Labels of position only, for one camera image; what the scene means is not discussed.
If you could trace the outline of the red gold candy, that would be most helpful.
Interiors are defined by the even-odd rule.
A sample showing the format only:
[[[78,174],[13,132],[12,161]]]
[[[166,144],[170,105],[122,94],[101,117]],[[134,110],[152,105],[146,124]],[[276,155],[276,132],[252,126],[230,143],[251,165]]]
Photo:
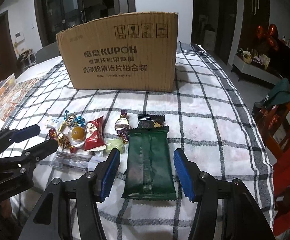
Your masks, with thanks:
[[[74,147],[70,141],[67,135],[64,133],[57,133],[57,131],[54,128],[49,129],[49,138],[54,139],[58,142],[58,145],[64,150],[69,150],[70,153],[76,153],[78,151],[78,148]]]

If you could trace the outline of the light green sweet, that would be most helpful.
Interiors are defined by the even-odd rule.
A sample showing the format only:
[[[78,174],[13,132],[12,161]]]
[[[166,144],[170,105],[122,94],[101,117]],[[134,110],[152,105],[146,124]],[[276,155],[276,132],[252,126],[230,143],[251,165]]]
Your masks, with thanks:
[[[109,139],[102,148],[102,157],[106,157],[113,149],[119,150],[120,154],[125,152],[125,145],[121,139]]]

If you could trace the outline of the red heart balloons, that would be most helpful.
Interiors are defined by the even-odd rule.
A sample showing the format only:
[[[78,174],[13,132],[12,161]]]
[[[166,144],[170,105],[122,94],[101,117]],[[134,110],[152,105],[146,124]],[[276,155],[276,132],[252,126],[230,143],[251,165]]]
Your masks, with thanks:
[[[266,30],[262,25],[257,27],[257,38],[259,41],[259,47],[264,49],[272,48],[278,51],[278,28],[275,24],[270,24]]]

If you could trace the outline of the white gold snack bar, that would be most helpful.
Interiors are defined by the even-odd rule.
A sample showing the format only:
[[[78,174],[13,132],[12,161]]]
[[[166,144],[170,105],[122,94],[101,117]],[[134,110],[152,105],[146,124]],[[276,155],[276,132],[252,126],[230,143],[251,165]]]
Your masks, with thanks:
[[[58,133],[61,133],[64,131],[67,123],[63,119],[57,119],[53,118],[52,116],[49,116],[47,121],[46,121],[46,127],[47,128],[53,128],[55,129]]]

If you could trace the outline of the black cheese cracker packet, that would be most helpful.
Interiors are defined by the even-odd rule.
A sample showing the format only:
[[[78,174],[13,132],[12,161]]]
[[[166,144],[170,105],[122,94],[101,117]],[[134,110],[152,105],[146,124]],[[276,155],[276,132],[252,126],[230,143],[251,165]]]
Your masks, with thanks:
[[[164,115],[138,114],[138,128],[157,128],[165,123]]]

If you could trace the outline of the brown cardboard box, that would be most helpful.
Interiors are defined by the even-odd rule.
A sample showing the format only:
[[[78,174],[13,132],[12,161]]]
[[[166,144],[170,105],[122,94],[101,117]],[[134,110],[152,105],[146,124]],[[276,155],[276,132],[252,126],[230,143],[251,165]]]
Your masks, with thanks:
[[[89,21],[56,35],[75,89],[170,92],[178,15],[133,12]]]

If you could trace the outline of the dark green cloth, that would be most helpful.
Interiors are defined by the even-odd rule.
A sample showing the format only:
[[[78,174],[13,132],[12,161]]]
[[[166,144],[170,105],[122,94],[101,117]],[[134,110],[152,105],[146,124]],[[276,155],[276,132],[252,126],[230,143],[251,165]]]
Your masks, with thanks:
[[[263,106],[270,108],[274,105],[282,105],[290,102],[290,89],[287,78],[280,80],[264,98]]]

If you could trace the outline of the blue foil candy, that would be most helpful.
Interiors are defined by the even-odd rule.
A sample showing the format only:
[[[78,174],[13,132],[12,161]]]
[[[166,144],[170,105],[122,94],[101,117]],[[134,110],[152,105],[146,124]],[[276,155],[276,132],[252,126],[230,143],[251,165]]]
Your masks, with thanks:
[[[86,120],[82,116],[77,116],[73,113],[70,113],[68,110],[65,111],[64,121],[69,128],[86,127]]]

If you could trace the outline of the purple silver candy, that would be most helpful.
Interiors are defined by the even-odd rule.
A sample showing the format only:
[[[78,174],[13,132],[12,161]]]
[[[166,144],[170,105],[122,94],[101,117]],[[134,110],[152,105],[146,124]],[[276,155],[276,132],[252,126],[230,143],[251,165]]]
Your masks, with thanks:
[[[128,130],[129,130],[129,120],[127,118],[127,111],[125,109],[121,110],[120,118],[115,122],[115,131],[123,141],[127,144],[129,141]]]

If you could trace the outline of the orange ball clear wrapper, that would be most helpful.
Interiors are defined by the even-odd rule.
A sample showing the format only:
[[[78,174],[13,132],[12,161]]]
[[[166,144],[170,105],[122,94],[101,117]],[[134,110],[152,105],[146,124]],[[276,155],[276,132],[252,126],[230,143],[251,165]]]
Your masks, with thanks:
[[[74,147],[82,147],[86,139],[86,130],[80,126],[70,128],[68,132],[69,142]]]

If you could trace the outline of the dark green snack packet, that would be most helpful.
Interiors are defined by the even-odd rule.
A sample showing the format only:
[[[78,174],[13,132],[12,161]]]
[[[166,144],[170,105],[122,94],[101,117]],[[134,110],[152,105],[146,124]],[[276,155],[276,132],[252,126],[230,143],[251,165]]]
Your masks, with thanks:
[[[168,126],[128,131],[129,148],[122,198],[148,201],[177,199],[168,132]]]

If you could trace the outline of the checkered white black tablecloth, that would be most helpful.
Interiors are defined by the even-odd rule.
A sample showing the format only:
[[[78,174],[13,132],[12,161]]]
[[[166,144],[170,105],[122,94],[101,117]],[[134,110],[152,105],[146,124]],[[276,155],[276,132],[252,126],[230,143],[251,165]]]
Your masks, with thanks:
[[[7,119],[21,129],[33,124],[38,136],[10,146],[4,157],[48,139],[47,120],[70,112],[91,121],[102,117],[103,136],[114,139],[115,122],[125,109],[129,124],[139,114],[165,116],[170,153],[181,148],[189,160],[217,179],[241,179],[270,225],[274,221],[273,168],[251,112],[215,59],[200,48],[180,44],[176,52],[175,86],[170,93],[128,90],[76,90],[60,58],[46,62],[41,76]],[[107,239],[186,239],[196,204],[184,196],[174,179],[176,200],[142,202],[122,198],[127,155],[121,156],[110,196],[99,204]]]

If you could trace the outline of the clear plastic wrapper packet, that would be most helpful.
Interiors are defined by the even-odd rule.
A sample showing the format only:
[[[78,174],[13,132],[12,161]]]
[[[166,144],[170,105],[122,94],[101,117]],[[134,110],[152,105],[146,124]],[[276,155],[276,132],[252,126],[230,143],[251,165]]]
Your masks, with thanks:
[[[92,155],[89,153],[57,151],[51,162],[51,166],[61,170],[72,169],[77,171],[87,171],[88,162],[91,158]]]

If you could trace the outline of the grey dining chair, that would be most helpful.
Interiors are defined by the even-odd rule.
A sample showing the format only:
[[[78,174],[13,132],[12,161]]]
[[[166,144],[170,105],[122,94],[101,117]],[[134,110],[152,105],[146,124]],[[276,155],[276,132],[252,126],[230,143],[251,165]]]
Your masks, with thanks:
[[[54,57],[60,56],[57,42],[51,43],[36,53],[36,64],[40,64],[46,60],[53,59]]]

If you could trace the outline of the red santa candy packet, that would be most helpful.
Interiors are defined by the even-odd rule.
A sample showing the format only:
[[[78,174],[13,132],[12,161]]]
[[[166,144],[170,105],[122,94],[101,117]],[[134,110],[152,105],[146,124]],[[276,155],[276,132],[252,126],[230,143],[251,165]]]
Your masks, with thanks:
[[[102,129],[103,116],[86,123],[85,151],[102,151],[106,149]]]

